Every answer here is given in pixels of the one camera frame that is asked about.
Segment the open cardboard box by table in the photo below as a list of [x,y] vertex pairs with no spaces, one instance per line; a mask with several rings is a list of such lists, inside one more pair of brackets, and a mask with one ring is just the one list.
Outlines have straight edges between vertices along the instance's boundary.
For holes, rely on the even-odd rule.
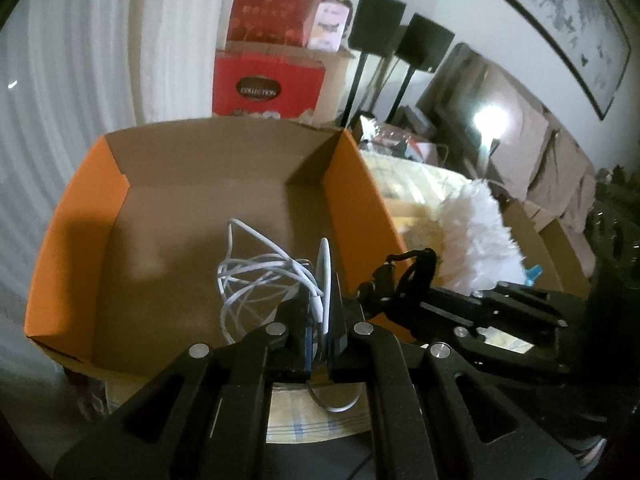
[[548,211],[518,200],[504,202],[501,212],[524,255],[526,269],[541,268],[534,287],[587,299],[596,259],[582,233],[564,226]]

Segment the blue silicone funnel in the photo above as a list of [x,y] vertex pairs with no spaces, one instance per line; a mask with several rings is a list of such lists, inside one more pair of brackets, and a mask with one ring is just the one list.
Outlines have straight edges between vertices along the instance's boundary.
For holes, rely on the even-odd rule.
[[538,278],[544,273],[544,269],[539,265],[535,264],[530,268],[525,270],[525,285],[532,287],[535,285]]

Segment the shiny plastic wrapped items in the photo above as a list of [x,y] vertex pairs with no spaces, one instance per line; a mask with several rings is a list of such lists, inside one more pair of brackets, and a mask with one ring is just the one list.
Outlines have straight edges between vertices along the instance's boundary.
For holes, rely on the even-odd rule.
[[423,136],[378,122],[374,118],[361,115],[352,129],[352,135],[360,151],[410,160],[418,164],[440,165],[436,144],[427,141]]

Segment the right black speaker on stand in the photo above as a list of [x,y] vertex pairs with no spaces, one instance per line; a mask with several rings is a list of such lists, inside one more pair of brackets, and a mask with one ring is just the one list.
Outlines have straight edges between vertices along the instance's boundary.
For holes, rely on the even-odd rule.
[[386,117],[386,122],[394,119],[414,73],[434,73],[445,57],[452,40],[454,40],[454,32],[419,13],[413,14],[395,52],[396,58],[408,65],[408,70]]

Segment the red collection gift bag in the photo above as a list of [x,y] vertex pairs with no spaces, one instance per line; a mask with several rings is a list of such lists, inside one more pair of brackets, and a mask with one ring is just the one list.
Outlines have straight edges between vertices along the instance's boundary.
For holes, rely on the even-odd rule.
[[258,114],[282,119],[311,115],[326,76],[312,58],[218,51],[212,111],[220,116]]

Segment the pink white tissue pack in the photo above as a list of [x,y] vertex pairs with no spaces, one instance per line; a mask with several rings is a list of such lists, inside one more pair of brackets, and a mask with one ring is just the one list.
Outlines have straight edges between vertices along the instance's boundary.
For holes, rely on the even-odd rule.
[[306,48],[323,52],[340,50],[349,7],[334,1],[322,1],[318,5],[311,26]]

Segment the beige sofa with cushions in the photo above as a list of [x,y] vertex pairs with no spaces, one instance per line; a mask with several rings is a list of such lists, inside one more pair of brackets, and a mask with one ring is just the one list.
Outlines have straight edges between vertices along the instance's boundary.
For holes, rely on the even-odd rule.
[[490,148],[487,177],[506,194],[559,220],[589,278],[596,266],[585,227],[596,198],[596,170],[567,128],[524,84],[500,65],[460,42],[439,67],[418,101],[442,142],[450,148],[448,165],[475,170],[482,135],[474,124],[480,112],[492,113],[498,131]]

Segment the brown cardboard box behind bags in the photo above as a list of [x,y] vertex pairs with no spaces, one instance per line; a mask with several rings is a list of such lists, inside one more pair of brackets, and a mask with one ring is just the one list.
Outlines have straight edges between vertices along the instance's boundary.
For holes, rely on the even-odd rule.
[[265,44],[264,42],[228,41],[226,50],[240,53],[262,53],[271,55],[294,56],[294,58],[312,58],[323,64],[326,69],[322,88],[318,97],[312,124],[327,125],[337,118],[338,108],[346,92],[347,73],[355,66],[355,55],[341,48],[336,52],[310,50],[306,48],[284,46],[283,44]]

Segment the white fluffy duster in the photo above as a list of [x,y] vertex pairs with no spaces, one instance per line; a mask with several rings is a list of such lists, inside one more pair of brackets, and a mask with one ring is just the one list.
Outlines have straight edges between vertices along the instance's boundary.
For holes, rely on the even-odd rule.
[[499,282],[525,282],[524,256],[486,181],[470,181],[449,194],[437,208],[437,221],[442,229],[437,276],[443,288],[469,296]]

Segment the yellow plaid tablecloth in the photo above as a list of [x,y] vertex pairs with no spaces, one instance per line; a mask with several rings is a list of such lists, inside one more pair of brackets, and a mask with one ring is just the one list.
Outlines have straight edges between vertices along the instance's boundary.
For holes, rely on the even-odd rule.
[[[394,227],[409,249],[442,251],[440,203],[468,179],[435,166],[364,152]],[[366,390],[360,385],[278,387],[271,398],[269,444],[319,443],[370,429]]]

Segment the red gift bag upper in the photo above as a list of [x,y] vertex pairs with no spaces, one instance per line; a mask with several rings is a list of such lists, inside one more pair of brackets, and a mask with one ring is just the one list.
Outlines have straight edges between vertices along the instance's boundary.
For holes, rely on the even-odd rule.
[[233,0],[227,39],[304,48],[322,0]]

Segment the framed ink painting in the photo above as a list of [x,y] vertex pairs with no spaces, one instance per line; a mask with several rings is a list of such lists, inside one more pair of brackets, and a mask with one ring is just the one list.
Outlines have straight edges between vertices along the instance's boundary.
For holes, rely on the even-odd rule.
[[605,118],[631,54],[610,0],[506,0],[548,41]]

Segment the orange cardboard box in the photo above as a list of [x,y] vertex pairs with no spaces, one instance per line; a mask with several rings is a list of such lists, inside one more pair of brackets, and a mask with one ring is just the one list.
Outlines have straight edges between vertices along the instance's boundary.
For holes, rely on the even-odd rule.
[[230,116],[120,130],[55,207],[25,335],[99,378],[152,377],[190,344],[220,346],[217,266],[259,250],[234,218],[296,258],[327,238],[345,294],[406,248],[345,131]]

